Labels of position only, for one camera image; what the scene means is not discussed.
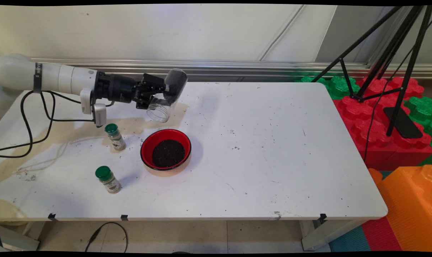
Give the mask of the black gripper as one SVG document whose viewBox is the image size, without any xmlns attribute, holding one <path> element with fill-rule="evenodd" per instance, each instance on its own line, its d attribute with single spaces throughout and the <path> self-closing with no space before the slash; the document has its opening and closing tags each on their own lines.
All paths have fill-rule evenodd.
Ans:
<svg viewBox="0 0 432 257">
<path fill-rule="evenodd" d="M 97 72 L 94 86 L 94 98 L 125 104 L 136 102 L 136 109 L 147 110 L 155 94 L 166 90 L 163 78 L 144 73 L 141 83 L 133 78 Z"/>
</svg>

